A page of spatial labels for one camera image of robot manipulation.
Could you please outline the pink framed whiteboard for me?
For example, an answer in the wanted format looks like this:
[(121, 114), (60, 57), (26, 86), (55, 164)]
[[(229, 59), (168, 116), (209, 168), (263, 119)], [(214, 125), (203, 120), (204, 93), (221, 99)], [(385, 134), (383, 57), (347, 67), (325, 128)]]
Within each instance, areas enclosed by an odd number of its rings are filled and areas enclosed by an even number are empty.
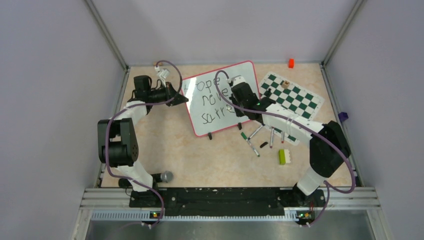
[(234, 108), (222, 99), (221, 95), (229, 100), (232, 91), (223, 73), (218, 75), (217, 90), (214, 78), (218, 71), (214, 69), (190, 76), (182, 82), (181, 91), (188, 98), (187, 111), (194, 134), (198, 137), (249, 121), (246, 116), (237, 117)]

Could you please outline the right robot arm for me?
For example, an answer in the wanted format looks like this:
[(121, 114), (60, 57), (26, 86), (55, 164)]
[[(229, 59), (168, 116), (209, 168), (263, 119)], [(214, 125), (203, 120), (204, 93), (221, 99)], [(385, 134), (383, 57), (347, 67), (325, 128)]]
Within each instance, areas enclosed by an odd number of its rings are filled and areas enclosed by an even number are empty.
[(342, 164), (346, 164), (351, 177), (351, 187), (346, 192), (354, 190), (355, 173), (348, 159), (351, 149), (339, 123), (309, 120), (283, 108), (269, 97), (258, 98), (240, 75), (229, 78), (227, 82), (231, 90), (229, 104), (235, 108), (237, 116), (246, 116), (278, 129), (309, 148), (309, 168), (293, 187), (293, 200), (297, 205), (307, 206), (314, 198), (313, 192), (325, 184)]

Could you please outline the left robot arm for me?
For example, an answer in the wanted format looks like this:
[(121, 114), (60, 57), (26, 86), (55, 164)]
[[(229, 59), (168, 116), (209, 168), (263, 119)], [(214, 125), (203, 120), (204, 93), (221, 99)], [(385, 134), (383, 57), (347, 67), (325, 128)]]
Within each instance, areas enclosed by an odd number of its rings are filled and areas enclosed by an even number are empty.
[(110, 119), (97, 123), (98, 156), (108, 173), (118, 171), (117, 178), (126, 180), (135, 192), (142, 193), (141, 200), (149, 207), (160, 202), (160, 193), (154, 189), (154, 177), (142, 166), (135, 124), (147, 116), (153, 106), (176, 106), (188, 98), (174, 89), (168, 81), (159, 81), (152, 87), (147, 75), (134, 77), (134, 90), (125, 108)]

